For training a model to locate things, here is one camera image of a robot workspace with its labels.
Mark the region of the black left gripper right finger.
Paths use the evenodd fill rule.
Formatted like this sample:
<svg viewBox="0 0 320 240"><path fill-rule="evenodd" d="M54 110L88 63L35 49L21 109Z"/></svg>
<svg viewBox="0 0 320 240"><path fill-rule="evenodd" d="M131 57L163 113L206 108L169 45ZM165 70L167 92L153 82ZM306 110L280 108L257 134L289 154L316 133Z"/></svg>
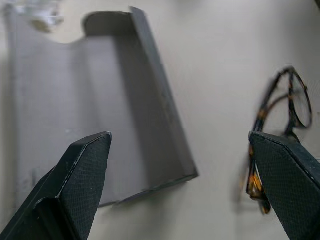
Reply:
<svg viewBox="0 0 320 240"><path fill-rule="evenodd" d="M253 131L253 159L272 208L291 240L320 238L320 163L294 139Z"/></svg>

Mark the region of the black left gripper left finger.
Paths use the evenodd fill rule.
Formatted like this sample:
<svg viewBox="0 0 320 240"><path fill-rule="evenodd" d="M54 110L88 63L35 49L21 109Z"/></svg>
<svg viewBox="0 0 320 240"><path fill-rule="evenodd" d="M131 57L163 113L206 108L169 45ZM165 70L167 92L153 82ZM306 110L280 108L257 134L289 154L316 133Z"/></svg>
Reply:
<svg viewBox="0 0 320 240"><path fill-rule="evenodd" d="M86 240L99 207L112 143L109 131L72 143L0 234L2 240Z"/></svg>

